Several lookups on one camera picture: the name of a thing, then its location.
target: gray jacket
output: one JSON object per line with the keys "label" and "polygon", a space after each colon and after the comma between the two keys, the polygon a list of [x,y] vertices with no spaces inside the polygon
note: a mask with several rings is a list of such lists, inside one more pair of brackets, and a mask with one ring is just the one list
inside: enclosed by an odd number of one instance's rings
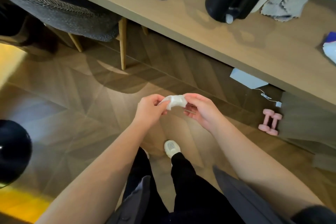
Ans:
{"label": "gray jacket", "polygon": [[[294,224],[277,215],[271,206],[244,182],[217,167],[214,167],[213,171],[224,196],[246,224]],[[149,181],[150,177],[145,176],[106,224],[139,224],[149,201]]]}

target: chair backrest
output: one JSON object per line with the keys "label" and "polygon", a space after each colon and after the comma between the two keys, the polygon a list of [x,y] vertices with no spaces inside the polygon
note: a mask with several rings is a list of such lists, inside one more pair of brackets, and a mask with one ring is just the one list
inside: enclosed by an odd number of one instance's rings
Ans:
{"label": "chair backrest", "polygon": [[101,41],[118,35],[121,16],[103,7],[85,8],[60,0],[10,0],[43,23],[59,30]]}

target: person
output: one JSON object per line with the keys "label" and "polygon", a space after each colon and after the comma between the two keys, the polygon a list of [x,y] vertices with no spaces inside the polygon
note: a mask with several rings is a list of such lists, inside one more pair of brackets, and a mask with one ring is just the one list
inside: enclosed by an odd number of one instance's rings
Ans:
{"label": "person", "polygon": [[[305,184],[248,140],[210,99],[184,96],[184,114],[214,136],[240,180],[217,173],[222,194],[195,173],[174,141],[167,141],[176,191],[174,212],[169,213],[140,148],[147,131],[167,114],[168,101],[158,105],[164,97],[154,94],[141,99],[130,126],[36,223],[336,223],[335,214]],[[125,183],[123,202],[115,210]]]}

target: shoe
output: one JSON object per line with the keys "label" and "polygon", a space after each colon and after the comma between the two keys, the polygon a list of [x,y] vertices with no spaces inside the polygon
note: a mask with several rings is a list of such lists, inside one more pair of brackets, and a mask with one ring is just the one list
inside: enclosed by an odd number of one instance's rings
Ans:
{"label": "shoe", "polygon": [[172,158],[176,153],[181,152],[180,146],[173,140],[165,142],[165,152],[168,157]]}
{"label": "shoe", "polygon": [[147,155],[147,158],[149,159],[149,153],[144,148],[142,148],[142,149],[145,151],[145,153]]}

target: white cable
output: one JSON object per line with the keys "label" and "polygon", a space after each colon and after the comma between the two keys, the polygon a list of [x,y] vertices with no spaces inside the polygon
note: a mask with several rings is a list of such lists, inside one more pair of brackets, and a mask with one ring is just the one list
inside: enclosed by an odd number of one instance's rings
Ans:
{"label": "white cable", "polygon": [[260,90],[260,91],[262,92],[261,95],[262,95],[264,98],[266,98],[268,101],[275,102],[275,106],[276,106],[276,107],[281,107],[281,104],[282,104],[281,102],[271,100],[272,98],[270,98],[269,96],[267,96],[267,95],[265,94],[265,92],[262,91],[261,89],[254,89],[254,90]]}

